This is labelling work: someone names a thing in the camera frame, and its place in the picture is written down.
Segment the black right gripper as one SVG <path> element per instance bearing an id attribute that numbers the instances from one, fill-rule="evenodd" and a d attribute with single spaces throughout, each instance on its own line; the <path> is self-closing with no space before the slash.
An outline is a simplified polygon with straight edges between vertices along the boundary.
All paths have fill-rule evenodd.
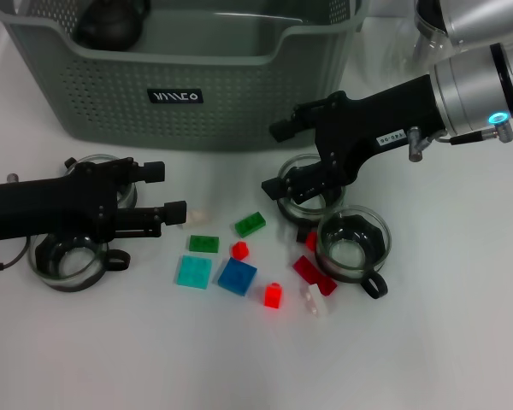
<path id="1" fill-rule="evenodd" d="M 276 142 L 284 142 L 315 129 L 321 161 L 292 167 L 284 177 L 263 181 L 261 187 L 273 201 L 286 198 L 301 204 L 353 183 L 368 159 L 408 144 L 406 135 L 392 136 L 414 127 L 423 138 L 445 130 L 427 74 L 360 100 L 335 91 L 324 99 L 297 104 L 288 119 L 269 126 L 269 133 Z"/>

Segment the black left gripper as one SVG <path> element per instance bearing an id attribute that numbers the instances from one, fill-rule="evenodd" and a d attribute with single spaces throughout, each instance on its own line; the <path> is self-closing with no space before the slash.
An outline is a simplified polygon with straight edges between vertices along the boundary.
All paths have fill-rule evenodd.
<path id="1" fill-rule="evenodd" d="M 186 223 L 186 202 L 118 210 L 120 186 L 165 180 L 162 161 L 82 162 L 63 177 L 0 184 L 0 241 L 45 233 L 84 233 L 97 242 L 160 237 Z"/>

